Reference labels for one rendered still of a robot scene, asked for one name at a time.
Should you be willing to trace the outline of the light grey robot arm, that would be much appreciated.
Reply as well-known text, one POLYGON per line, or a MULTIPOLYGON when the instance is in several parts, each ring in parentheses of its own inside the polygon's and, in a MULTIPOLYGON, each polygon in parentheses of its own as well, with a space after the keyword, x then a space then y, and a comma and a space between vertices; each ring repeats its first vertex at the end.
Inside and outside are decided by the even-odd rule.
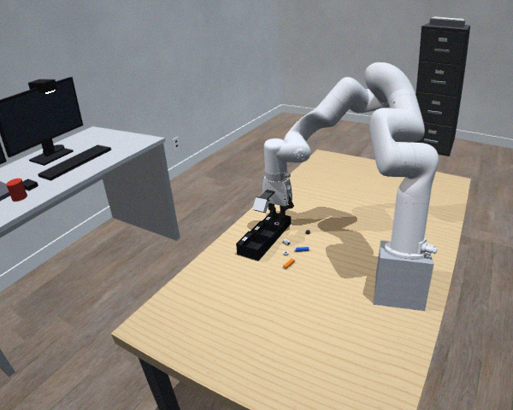
POLYGON ((369 65, 364 78, 368 90, 353 78, 343 78, 284 140, 266 141, 265 177, 269 181, 290 178, 286 163, 307 161, 311 154, 308 138, 319 129, 335 126, 349 109, 355 113, 374 111, 369 130, 376 166, 384 176, 405 177, 397 191, 392 245, 386 243, 385 251, 404 259, 436 254, 435 245, 424 237, 439 156, 433 146, 416 143, 425 133, 416 93, 406 75, 388 63, 369 65))

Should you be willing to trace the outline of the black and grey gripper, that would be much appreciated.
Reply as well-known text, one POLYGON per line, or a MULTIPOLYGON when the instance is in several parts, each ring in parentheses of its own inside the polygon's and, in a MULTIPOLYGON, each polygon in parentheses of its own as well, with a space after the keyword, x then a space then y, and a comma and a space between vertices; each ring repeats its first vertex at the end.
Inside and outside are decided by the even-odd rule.
POLYGON ((268 210, 270 212, 270 218, 273 220, 276 217, 276 205, 280 205, 279 221, 286 217, 286 210, 293 208, 292 202, 292 186, 289 178, 281 181, 269 181, 264 177, 262 185, 262 193, 266 190, 273 190, 274 194, 269 198, 268 210))

